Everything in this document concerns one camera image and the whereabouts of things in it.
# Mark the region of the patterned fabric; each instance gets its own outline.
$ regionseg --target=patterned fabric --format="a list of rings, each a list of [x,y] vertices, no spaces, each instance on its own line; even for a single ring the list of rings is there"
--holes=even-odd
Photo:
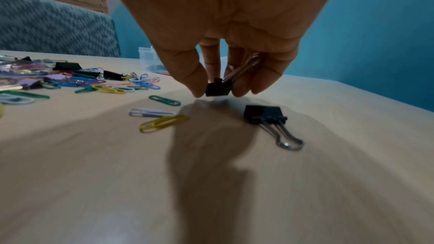
[[[120,57],[110,16],[53,0],[0,0],[0,50]]]

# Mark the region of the green paper clip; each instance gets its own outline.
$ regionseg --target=green paper clip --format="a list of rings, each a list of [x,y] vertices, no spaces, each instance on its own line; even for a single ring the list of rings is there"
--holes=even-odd
[[[181,102],[171,99],[166,99],[164,97],[158,96],[158,95],[151,95],[149,96],[149,99],[158,101],[160,103],[170,105],[170,106],[181,106]]]
[[[33,94],[33,93],[26,93],[26,92],[19,92],[19,91],[3,91],[1,93],[3,93],[3,94],[18,95],[18,96],[25,96],[25,97],[30,97],[30,98],[33,98],[33,99],[50,99],[50,97],[48,95]]]

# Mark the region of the table top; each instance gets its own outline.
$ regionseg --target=table top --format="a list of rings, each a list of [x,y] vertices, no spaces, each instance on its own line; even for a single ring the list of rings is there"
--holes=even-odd
[[[132,59],[0,54],[144,72]],[[156,76],[161,90],[38,90],[51,99],[5,107],[0,243],[434,242],[434,113],[327,80],[194,99]],[[245,122],[250,103],[280,106],[303,150]],[[143,134],[151,119],[130,108],[189,120]]]

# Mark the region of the white paper clip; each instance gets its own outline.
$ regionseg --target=white paper clip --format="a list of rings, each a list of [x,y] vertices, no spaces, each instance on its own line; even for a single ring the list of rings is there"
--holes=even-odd
[[[174,112],[153,109],[130,109],[128,114],[132,117],[172,117],[176,115]]]

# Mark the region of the palm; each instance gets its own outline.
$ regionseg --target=palm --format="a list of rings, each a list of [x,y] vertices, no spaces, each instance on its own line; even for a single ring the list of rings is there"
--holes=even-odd
[[[226,39],[228,68],[261,52],[256,72],[239,79],[235,96],[258,93],[274,83],[297,56],[298,44],[327,0],[122,0],[147,34],[175,79],[195,96],[220,74],[220,39]],[[205,68],[198,61],[201,46]]]

